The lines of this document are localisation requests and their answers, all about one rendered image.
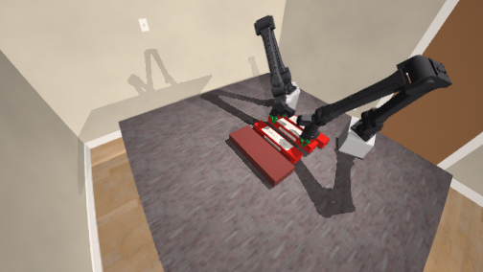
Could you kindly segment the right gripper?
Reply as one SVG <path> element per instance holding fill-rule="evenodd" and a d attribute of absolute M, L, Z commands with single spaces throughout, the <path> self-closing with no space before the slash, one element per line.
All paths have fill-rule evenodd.
<path fill-rule="evenodd" d="M 283 116 L 283 115 L 284 115 L 284 116 Z M 270 116 L 270 118 L 271 118 L 272 123 L 273 123 L 273 124 L 275 124 L 275 122 L 278 120 L 278 116 L 283 116 L 283 118 L 284 118 L 286 115 L 285 115 L 285 113 L 278 114 L 278 113 L 276 112 L 275 108 L 274 108 L 274 109 L 272 109 L 272 110 L 270 111 L 269 116 Z M 273 118 L 273 117 L 274 117 L 274 118 Z"/>

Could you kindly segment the red box of welding electrodes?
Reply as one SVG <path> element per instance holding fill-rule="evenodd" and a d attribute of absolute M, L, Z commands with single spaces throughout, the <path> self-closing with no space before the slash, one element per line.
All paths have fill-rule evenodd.
<path fill-rule="evenodd" d="M 318 145 L 316 141 L 311 139 L 310 143 L 302 147 L 299 139 L 299 135 L 301 134 L 302 131 L 281 116 L 278 116 L 278 120 L 275 122 L 275 124 L 272 123 L 270 116 L 268 116 L 268 122 L 271 123 L 273 126 L 275 126 L 277 129 L 279 129 L 286 136 L 288 136 L 290 140 L 292 140 L 295 144 L 297 144 L 307 153 L 312 152 Z"/>
<path fill-rule="evenodd" d="M 290 123 L 295 125 L 297 128 L 299 128 L 301 131 L 303 131 L 303 129 L 304 129 L 303 126 L 296 125 L 296 122 L 295 122 L 296 118 L 297 118 L 296 116 L 293 116 L 290 119 L 287 119 L 286 116 L 284 117 L 284 119 L 286 119 L 287 121 L 289 121 Z M 320 136 L 317 137 L 316 139 L 314 139 L 314 141 L 316 141 L 318 143 L 318 145 L 317 145 L 318 147 L 322 148 L 330 141 L 330 138 L 328 138 L 324 134 L 320 133 Z"/>
<path fill-rule="evenodd" d="M 255 123 L 253 129 L 284 155 L 292 164 L 301 159 L 303 153 L 263 121 Z"/>

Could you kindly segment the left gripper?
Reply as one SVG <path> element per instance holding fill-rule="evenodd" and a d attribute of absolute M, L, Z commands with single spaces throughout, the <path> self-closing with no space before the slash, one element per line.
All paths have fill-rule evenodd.
<path fill-rule="evenodd" d="M 316 137 L 318 137 L 320 135 L 320 131 L 318 130 L 318 128 L 312 128 L 310 125 L 310 131 L 309 131 L 309 134 L 305 133 L 304 131 L 301 133 L 301 135 L 299 136 L 300 138 L 300 141 L 301 141 L 301 146 L 304 147 L 305 145 L 307 145 L 308 143 L 310 143 L 310 140 L 311 139 L 316 139 Z M 318 130 L 318 131 L 317 131 Z M 302 136 L 303 135 L 303 136 Z M 306 137 L 305 137 L 306 136 Z M 305 144 L 303 145 L 303 140 L 305 141 Z"/>

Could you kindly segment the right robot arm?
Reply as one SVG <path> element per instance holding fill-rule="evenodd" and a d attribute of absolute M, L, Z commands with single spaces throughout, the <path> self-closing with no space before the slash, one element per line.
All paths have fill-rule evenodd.
<path fill-rule="evenodd" d="M 286 104 L 286 94 L 293 93 L 297 86 L 292 85 L 291 73 L 282 61 L 281 54 L 278 48 L 276 37 L 274 34 L 275 23 L 272 15 L 267 15 L 261 19 L 256 20 L 254 28 L 257 36 L 261 36 L 264 42 L 264 49 L 267 58 L 267 63 L 270 72 L 271 92 L 275 98 L 275 110 L 278 114 L 285 113 L 287 119 L 293 117 L 295 110 Z M 288 74 L 289 71 L 289 74 Z M 273 84 L 278 85 L 273 85 Z M 282 99 L 282 102 L 281 102 Z M 286 108 L 285 108 L 286 106 Z"/>

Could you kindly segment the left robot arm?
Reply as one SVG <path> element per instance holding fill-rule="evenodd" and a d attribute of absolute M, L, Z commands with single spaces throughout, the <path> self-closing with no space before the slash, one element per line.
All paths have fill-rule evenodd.
<path fill-rule="evenodd" d="M 399 92 L 381 107 L 374 107 L 362 112 L 361 119 L 351 126 L 351 130 L 363 141 L 367 142 L 378 131 L 381 131 L 383 123 L 390 116 L 418 100 L 428 92 L 438 88 L 447 88 L 452 85 L 445 66 L 430 57 L 416 55 L 397 64 L 397 68 L 398 71 L 386 79 L 370 85 L 338 102 L 317 108 L 315 114 L 298 116 L 297 125 L 304 126 L 303 131 L 309 134 L 311 129 L 309 125 L 312 128 L 319 128 L 319 126 L 326 125 L 343 113 Z M 406 73 L 408 73 L 411 83 Z"/>

